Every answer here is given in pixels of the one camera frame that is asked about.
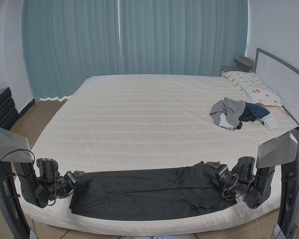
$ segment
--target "bed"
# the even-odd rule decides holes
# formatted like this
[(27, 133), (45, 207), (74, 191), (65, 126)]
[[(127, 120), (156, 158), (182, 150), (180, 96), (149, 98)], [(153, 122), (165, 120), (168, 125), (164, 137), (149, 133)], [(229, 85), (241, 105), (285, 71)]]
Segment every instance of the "bed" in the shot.
[[(260, 49), (254, 71), (276, 91), (289, 114), (298, 120), (299, 72)], [(231, 169), (238, 158), (256, 157), (258, 145), (297, 126), (284, 109), (271, 107), (278, 124), (276, 131), (266, 129), (258, 121), (244, 123), (241, 130), (218, 127), (209, 112), (224, 97), (245, 100), (225, 77), (94, 76), (56, 113), (32, 151), (37, 158), (54, 158), (61, 174), (68, 170), (172, 168), (192, 166), (202, 160), (220, 160)], [(240, 197), (236, 205), (226, 210), (175, 220), (83, 217), (71, 213), (70, 197), (44, 209), (22, 197), (20, 203), (24, 213), (39, 222), (84, 232), (131, 236), (197, 233), (241, 225), (278, 208), (280, 177), (278, 166), (271, 196), (257, 209), (249, 209)], [(20, 193), (18, 180), (16, 188)]]

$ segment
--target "teal curtain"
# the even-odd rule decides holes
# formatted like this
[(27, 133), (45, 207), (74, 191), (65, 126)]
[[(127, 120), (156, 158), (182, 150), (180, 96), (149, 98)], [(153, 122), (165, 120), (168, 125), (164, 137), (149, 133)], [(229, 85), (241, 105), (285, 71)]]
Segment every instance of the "teal curtain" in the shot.
[(245, 54), (247, 0), (120, 0), (123, 74), (220, 76)]
[(122, 73), (117, 0), (24, 0), (22, 42), (35, 100)]

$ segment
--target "white headboard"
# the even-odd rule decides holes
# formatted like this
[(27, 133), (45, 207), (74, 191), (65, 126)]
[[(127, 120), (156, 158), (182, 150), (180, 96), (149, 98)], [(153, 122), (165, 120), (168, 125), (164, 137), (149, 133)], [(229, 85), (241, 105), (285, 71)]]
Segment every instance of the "white headboard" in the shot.
[(284, 102), (287, 113), (299, 122), (299, 70), (257, 48), (253, 72)]

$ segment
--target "white bed sheet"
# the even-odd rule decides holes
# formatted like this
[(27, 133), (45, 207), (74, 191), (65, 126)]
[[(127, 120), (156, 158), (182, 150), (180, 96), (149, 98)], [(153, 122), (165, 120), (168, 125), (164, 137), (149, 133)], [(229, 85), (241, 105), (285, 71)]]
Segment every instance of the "white bed sheet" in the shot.
[[(229, 97), (245, 100), (225, 77), (179, 75), (94, 76), (56, 113), (32, 151), (54, 158), (59, 172), (112, 171), (192, 166), (219, 161), (231, 169), (242, 156), (256, 157), (258, 145), (296, 127), (280, 109), (271, 108), (278, 128), (259, 121), (226, 130), (209, 116), (213, 104)], [(175, 235), (220, 230), (249, 222), (279, 207), (280, 167), (270, 198), (249, 209), (241, 197), (226, 210), (164, 221), (117, 221), (71, 213), (71, 198), (40, 209), (24, 201), (33, 219), (59, 227), (110, 235)]]

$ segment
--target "wall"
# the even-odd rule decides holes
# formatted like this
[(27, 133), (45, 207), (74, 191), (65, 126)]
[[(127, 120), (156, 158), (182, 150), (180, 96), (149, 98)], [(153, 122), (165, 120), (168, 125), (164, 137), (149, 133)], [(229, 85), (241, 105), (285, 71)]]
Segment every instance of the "wall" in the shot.
[(0, 88), (10, 87), (20, 112), (32, 99), (22, 46), (23, 0), (0, 0)]
[(261, 48), (299, 69), (299, 1), (248, 0), (246, 56)]

